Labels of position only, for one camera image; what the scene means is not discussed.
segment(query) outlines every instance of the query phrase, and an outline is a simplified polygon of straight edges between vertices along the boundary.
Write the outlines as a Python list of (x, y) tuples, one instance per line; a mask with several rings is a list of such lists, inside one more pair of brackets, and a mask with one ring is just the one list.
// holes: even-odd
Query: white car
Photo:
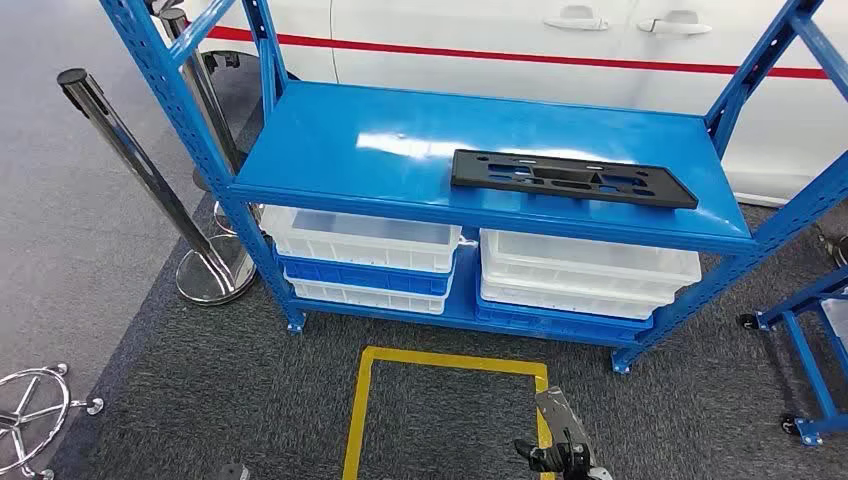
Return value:
[[(185, 0), (189, 20), (208, 0)], [(784, 0), (268, 0), (286, 68), (340, 82), (703, 114)], [(848, 2), (816, 21), (848, 45)], [(240, 6), (203, 52), (256, 55)], [(779, 205), (845, 148), (848, 107), (802, 42), (748, 101), (724, 158)]]

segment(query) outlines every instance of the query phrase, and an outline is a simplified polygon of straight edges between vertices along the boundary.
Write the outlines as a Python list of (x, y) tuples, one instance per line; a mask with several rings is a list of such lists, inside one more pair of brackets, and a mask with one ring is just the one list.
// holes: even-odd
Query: red stripe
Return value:
[[(217, 26), (209, 33), (209, 38), (222, 40), (253, 41), (250, 30)], [(513, 62), (557, 63), (562, 65), (588, 65), (592, 67), (628, 68), (639, 70), (658, 70), (664, 72), (716, 73), (733, 75), (738, 67), (733, 65), (709, 65), (699, 63), (645, 62), (640, 60), (612, 60), (604, 58), (554, 57), (527, 53), (481, 52), (474, 50), (456, 50), (453, 48), (414, 47), (386, 43), (353, 42), (330, 38), (305, 37), (301, 35), (277, 34), (277, 40), (284, 45), (303, 47), (343, 48), (347, 50), (365, 50), (370, 52), (408, 53), (413, 55), (439, 55), (443, 57), (482, 58), (488, 60), (507, 60)], [(770, 77), (818, 78), (826, 79), (827, 74), (820, 68), (774, 67)]]

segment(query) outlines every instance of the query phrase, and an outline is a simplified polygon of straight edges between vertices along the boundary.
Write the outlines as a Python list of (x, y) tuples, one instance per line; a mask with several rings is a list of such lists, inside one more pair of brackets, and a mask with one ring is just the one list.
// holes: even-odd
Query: chrome stanchion post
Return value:
[(219, 305), (241, 295), (255, 277), (256, 266), (238, 238), (219, 235), (210, 239), (203, 235), (91, 75), (82, 68), (72, 68), (56, 80), (193, 249), (177, 268), (180, 293), (206, 305)]
[[(165, 33), (171, 40), (179, 37), (188, 26), (186, 14), (179, 8), (162, 10), (159, 12), (159, 19), (162, 20)], [(236, 147), (232, 132), (230, 132), (230, 127), (227, 124), (227, 119), (224, 117), (224, 110), (221, 108), (221, 104), (218, 102), (218, 96), (215, 94), (215, 88), (212, 86), (212, 79), (209, 78), (209, 72), (206, 69), (202, 56), (197, 50), (194, 50), (188, 59), (186, 59), (182, 67), (182, 73), (186, 85), (188, 85), (189, 90), (194, 95), (195, 102), (203, 113), (206, 124), (212, 132), (215, 132), (214, 137), (218, 148), (221, 150), (224, 158), (229, 161), (233, 174), (238, 174), (241, 166), (244, 164), (245, 156)], [(254, 217), (258, 219), (258, 214), (261, 213), (261, 210), (257, 210), (256, 208), (252, 208), (251, 210)], [(214, 215), (215, 223), (218, 224), (221, 230), (227, 233), (235, 233), (230, 225), (230, 220), (217, 202), (215, 203)]]

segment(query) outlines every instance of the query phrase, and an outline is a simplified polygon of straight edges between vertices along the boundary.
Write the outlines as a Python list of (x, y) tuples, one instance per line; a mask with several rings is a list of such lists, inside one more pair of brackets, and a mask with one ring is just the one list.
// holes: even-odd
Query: gray carpet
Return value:
[[(752, 225), (771, 214), (744, 211)], [(844, 232), (846, 219), (839, 207), (821, 228)], [(94, 387), (106, 409), (75, 421), (52, 466), (59, 479), (209, 479), (240, 461), (258, 480), (339, 478), (360, 354), (378, 345), (544, 362), (617, 479), (841, 478), (848, 434), (804, 448), (778, 427), (783, 412), (817, 414), (785, 333), (734, 322), (832, 269), (817, 236), (802, 233), (626, 377), (602, 347), (367, 318), (313, 313), (290, 336), (261, 283), (221, 307), (180, 299), (180, 242)], [(826, 359), (821, 331), (804, 326)], [(536, 434), (528, 377), (378, 361), (365, 427), (363, 479), (533, 478), (509, 446)]]

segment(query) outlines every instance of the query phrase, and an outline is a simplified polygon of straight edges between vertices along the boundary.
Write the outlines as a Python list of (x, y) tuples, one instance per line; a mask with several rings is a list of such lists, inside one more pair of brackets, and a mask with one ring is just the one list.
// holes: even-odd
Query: plastic storage bin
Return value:
[(477, 276), (477, 320), (501, 326), (527, 329), (539, 327), (559, 333), (557, 338), (594, 344), (628, 345), (635, 342), (636, 334), (654, 326), (653, 317), (646, 320), (598, 317), (561, 310), (526, 307), (489, 302), (481, 296), (481, 281)]
[(441, 315), (445, 311), (445, 300), (450, 293), (450, 285), (453, 283), (453, 275), (451, 275), (448, 279), (447, 292), (444, 295), (435, 296), (340, 283), (299, 280), (286, 273), (283, 276), (294, 286), (295, 295), (300, 298), (407, 312), (431, 313), (433, 315)]
[(461, 228), (268, 205), (262, 228), (277, 252), (426, 272), (450, 272)]
[(848, 300), (827, 299), (822, 302), (822, 310), (833, 327), (833, 333), (839, 337), (845, 348), (848, 348)]
[(277, 255), (277, 263), (292, 280), (311, 280), (325, 283), (344, 283), (360, 287), (399, 290), (422, 295), (444, 295), (453, 272), (434, 273), (330, 262), (301, 257)]
[(671, 300), (663, 303), (663, 300), (656, 298), (607, 295), (603, 291), (591, 289), (566, 292), (545, 289), (540, 284), (498, 283), (486, 278), (485, 272), (480, 296), (490, 302), (635, 319), (646, 319), (657, 307), (671, 303)]
[(484, 272), (501, 283), (667, 299), (664, 305), (701, 279), (697, 252), (485, 229), (480, 240)]

